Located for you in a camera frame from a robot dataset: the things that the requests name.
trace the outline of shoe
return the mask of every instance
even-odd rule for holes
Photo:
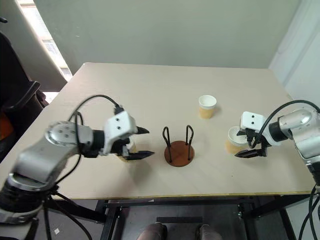
[[[161,222],[148,225],[139,235],[137,240],[166,240],[168,235],[167,226]]]
[[[199,225],[195,230],[195,240],[223,240],[221,235],[215,229],[208,225]]]

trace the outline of gray floor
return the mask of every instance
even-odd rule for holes
[[[95,209],[96,200],[78,200],[79,205]],[[135,240],[144,227],[154,223],[157,217],[203,217],[203,222],[215,227],[224,240],[246,240],[243,221],[238,217],[235,205],[201,206],[136,206],[124,210],[122,234],[118,232],[114,240]],[[35,240],[45,240],[43,212],[39,215],[39,228]],[[82,230],[64,215],[49,212],[51,235],[53,240],[86,240]],[[80,220],[94,240],[99,240],[103,225]],[[167,240],[194,240],[197,223],[170,223]],[[286,232],[278,213],[273,213],[256,221],[259,240],[287,240]]]

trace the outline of table surface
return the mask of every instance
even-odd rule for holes
[[[0,181],[49,123],[66,120],[79,102],[95,94],[112,97],[137,126],[148,129],[150,134],[135,137],[136,147],[155,154],[132,162],[113,154],[83,158],[60,183],[60,192],[72,199],[303,194],[314,185],[290,140],[268,148],[267,157],[238,158],[225,150],[228,130],[239,125],[244,111],[268,116],[290,100],[270,70],[115,63],[85,63],[79,69],[0,164]],[[206,94],[217,99],[211,119],[198,113],[198,98]],[[85,125],[102,129],[113,106],[94,99],[81,112]],[[164,158],[162,131],[168,126],[172,142],[184,140],[186,125],[194,130],[195,156],[189,165],[173,167]],[[62,173],[75,162],[70,158]]]

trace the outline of white paper cup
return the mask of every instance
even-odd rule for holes
[[[126,148],[128,149],[129,153],[137,153],[137,147],[135,143],[135,139],[133,136],[129,137],[130,143],[126,145]],[[125,163],[134,163],[136,160],[126,160],[123,156],[117,156],[121,161]]]
[[[228,140],[225,143],[225,148],[231,154],[236,154],[248,146],[246,135],[237,136],[239,130],[240,127],[233,126],[228,131]]]
[[[199,97],[199,113],[203,119],[209,119],[214,114],[214,108],[217,104],[217,99],[211,95],[203,95]]]

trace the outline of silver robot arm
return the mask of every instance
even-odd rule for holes
[[[265,121],[264,116],[245,111],[241,116],[238,135],[246,135],[251,145]],[[320,113],[314,108],[304,107],[279,117],[276,122],[268,123],[258,142],[261,143],[261,149],[243,150],[235,156],[266,157],[267,147],[279,146],[281,141],[287,139],[294,141],[297,151],[312,173],[317,189],[320,191]]]
[[[9,173],[0,191],[0,223],[22,224],[35,217],[42,208],[43,199],[56,186],[68,158],[73,155],[96,158],[117,154],[127,160],[152,155],[151,151],[131,153],[127,149],[129,136],[146,133],[149,131],[136,126],[135,119],[126,111],[109,118],[104,130],[92,130],[84,125],[76,128],[70,121],[50,125],[40,141],[18,156]]]

